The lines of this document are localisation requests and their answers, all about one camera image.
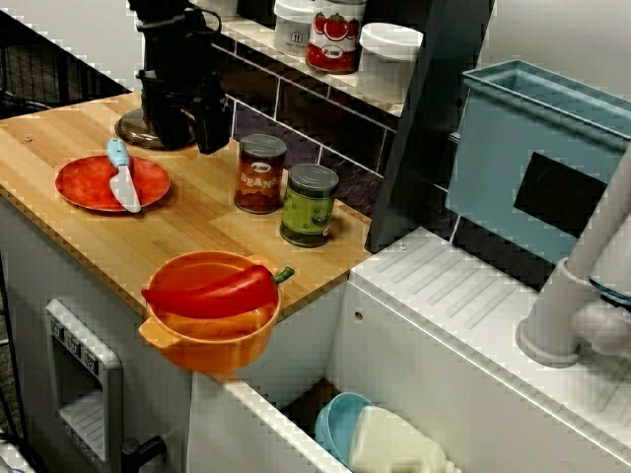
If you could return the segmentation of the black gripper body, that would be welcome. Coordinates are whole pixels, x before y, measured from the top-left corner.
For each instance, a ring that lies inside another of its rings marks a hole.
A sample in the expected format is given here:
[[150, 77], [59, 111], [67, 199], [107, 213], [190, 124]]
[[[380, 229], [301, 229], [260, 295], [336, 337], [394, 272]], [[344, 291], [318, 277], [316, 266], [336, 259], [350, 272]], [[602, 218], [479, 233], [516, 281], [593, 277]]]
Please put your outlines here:
[[136, 77], [149, 99], [165, 101], [173, 106], [193, 106], [196, 102], [224, 105], [227, 96], [217, 73], [202, 76], [177, 73], [173, 77], [159, 76], [154, 70], [141, 69]]

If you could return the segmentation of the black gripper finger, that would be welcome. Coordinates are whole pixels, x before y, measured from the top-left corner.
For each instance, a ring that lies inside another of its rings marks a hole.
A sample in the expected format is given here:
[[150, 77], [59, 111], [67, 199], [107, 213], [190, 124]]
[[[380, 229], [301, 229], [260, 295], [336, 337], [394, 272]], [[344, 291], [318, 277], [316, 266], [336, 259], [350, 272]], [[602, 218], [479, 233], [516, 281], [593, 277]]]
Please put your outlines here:
[[142, 109], [144, 121], [150, 133], [157, 137], [160, 148], [175, 151], [195, 143], [192, 119], [166, 99], [143, 95]]
[[230, 141], [231, 111], [224, 93], [194, 100], [196, 142], [202, 154], [213, 154]]

